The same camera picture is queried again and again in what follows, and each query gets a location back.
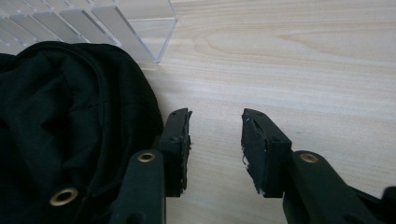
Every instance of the black fabric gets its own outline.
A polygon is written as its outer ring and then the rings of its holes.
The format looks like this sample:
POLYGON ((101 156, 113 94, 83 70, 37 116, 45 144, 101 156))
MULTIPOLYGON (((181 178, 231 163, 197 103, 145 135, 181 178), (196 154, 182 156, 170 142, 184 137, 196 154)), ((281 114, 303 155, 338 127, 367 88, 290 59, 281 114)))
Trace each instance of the black fabric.
POLYGON ((42 42, 0 54, 0 223, 72 223, 88 194, 108 208, 129 158, 162 130, 151 87, 117 47, 42 42), (67 187, 78 197, 50 205, 67 187))

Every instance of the wooden floor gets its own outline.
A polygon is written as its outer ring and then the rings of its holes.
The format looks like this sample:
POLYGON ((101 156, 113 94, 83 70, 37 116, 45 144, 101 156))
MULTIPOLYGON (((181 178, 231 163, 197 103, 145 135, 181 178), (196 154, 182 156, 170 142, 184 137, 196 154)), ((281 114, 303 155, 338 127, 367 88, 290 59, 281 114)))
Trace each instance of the wooden floor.
POLYGON ((173 0, 160 63, 139 64, 163 117, 191 117, 188 188, 169 224, 287 223, 242 163, 244 108, 267 114, 293 150, 325 157, 348 185, 396 185, 396 2, 173 0))

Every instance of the transparent acrylic container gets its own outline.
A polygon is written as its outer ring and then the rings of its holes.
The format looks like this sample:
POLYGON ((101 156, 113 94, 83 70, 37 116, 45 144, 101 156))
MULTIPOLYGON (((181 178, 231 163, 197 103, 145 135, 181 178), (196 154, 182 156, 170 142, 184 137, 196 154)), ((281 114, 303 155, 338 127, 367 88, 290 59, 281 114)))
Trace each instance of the transparent acrylic container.
POLYGON ((0 52, 47 40, 106 43, 157 63, 175 24, 169 0, 0 0, 0 52))

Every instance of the metal grommet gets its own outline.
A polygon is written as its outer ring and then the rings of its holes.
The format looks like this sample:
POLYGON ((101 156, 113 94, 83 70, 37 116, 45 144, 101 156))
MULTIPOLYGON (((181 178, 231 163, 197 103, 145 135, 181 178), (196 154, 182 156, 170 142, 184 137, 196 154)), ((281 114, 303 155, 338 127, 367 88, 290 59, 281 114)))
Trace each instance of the metal grommet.
POLYGON ((143 154, 139 155, 139 157, 137 159, 142 162, 154 161, 155 155, 150 152, 147 152, 147 153, 143 153, 143 154))
POLYGON ((312 154, 309 154, 309 153, 301 154, 301 155, 300 155, 300 158, 301 158, 303 161, 311 162, 311 163, 316 163, 316 162, 319 161, 318 157, 316 157, 316 156, 314 156, 314 155, 312 155, 312 154))
POLYGON ((62 189, 52 195, 49 200, 52 206, 63 206, 65 204, 73 202, 78 196, 78 190, 75 188, 62 189))

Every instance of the light wood surface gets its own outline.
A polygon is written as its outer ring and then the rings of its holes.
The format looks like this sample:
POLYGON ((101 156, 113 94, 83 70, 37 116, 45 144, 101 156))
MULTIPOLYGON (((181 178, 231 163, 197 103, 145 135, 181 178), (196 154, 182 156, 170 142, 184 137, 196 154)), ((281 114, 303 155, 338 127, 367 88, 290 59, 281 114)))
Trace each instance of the light wood surface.
POLYGON ((348 185, 396 185, 396 2, 173 0, 158 64, 141 63, 164 119, 188 107, 188 188, 170 224, 286 223, 242 163, 244 108, 267 114, 293 150, 325 157, 348 185))

